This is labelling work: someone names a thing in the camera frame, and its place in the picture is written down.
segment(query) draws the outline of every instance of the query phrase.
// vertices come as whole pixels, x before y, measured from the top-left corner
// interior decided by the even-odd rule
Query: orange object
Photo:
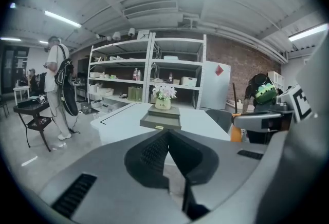
[[[233,117],[240,116],[241,114],[232,114]],[[231,131],[231,142],[241,142],[241,129],[237,128],[233,125],[232,131]]]

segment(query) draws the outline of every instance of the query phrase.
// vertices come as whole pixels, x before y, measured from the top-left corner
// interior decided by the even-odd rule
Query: vase
[[[157,98],[155,101],[155,108],[160,110],[169,110],[171,107],[170,100],[162,100]]]

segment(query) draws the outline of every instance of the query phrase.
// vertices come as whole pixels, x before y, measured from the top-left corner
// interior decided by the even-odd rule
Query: white bottle
[[[137,72],[137,80],[140,81],[140,70]]]
[[[134,70],[133,81],[137,81],[137,68]]]

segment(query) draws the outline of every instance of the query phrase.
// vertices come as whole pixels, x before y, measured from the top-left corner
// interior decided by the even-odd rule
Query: backpack strap
[[[66,55],[65,55],[65,51],[64,51],[64,48],[62,45],[58,44],[57,46],[59,46],[63,52],[63,56],[64,56],[64,59],[66,60]]]

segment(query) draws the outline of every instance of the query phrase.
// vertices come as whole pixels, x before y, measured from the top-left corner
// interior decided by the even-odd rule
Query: black t-shirt
[[[38,81],[35,75],[33,75],[33,77],[31,78],[30,84],[31,84],[31,91],[38,90]]]

